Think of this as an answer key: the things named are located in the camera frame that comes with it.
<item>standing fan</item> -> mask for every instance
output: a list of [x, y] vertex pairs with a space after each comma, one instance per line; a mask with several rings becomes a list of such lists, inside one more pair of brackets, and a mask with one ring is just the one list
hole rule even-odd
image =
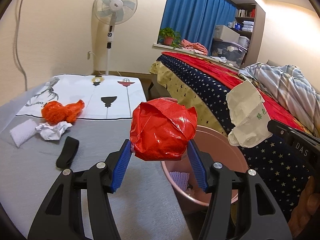
[[110, 51], [115, 25], [129, 20], [137, 9], [137, 0], [95, 0], [93, 10], [99, 21], [109, 25], [107, 37], [106, 75], [109, 74]]

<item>orange mesh bag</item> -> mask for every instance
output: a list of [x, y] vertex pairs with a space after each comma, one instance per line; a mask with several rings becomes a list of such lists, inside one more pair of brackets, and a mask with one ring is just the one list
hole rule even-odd
[[197, 113], [176, 99], [142, 102], [132, 115], [130, 141], [135, 156], [144, 161], [178, 161], [196, 134]]
[[76, 120], [83, 108], [84, 102], [82, 100], [66, 106], [63, 106], [58, 101], [51, 101], [44, 106], [41, 110], [41, 114], [42, 117], [51, 125], [56, 125], [62, 121], [72, 123]]

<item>cardboard box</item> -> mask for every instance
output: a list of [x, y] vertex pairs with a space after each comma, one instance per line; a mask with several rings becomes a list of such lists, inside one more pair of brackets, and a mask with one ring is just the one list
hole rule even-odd
[[214, 29], [213, 38], [215, 40], [238, 43], [239, 37], [240, 37], [239, 33], [236, 33], [235, 31], [231, 30], [225, 25], [217, 25]]

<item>gray tablecloth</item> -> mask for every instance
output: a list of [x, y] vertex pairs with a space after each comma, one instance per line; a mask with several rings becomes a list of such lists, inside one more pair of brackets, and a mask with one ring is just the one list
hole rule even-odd
[[[25, 237], [43, 198], [61, 172], [55, 162], [65, 138], [71, 136], [80, 141], [71, 169], [87, 170], [120, 149], [129, 138], [131, 124], [131, 120], [78, 120], [60, 141], [45, 141], [37, 134], [18, 149], [9, 130], [29, 118], [43, 122], [34, 117], [14, 117], [32, 93], [0, 107], [0, 201]], [[192, 239], [158, 162], [132, 156], [122, 186], [115, 194], [109, 194], [109, 200], [122, 239]], [[92, 238], [85, 190], [82, 206], [85, 234]]]

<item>potted plant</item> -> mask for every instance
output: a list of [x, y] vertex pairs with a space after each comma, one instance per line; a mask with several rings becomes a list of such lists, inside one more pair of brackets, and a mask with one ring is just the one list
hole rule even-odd
[[166, 27], [159, 31], [159, 39], [163, 39], [164, 45], [178, 47], [181, 42], [181, 35], [179, 32], [175, 32], [172, 28]]

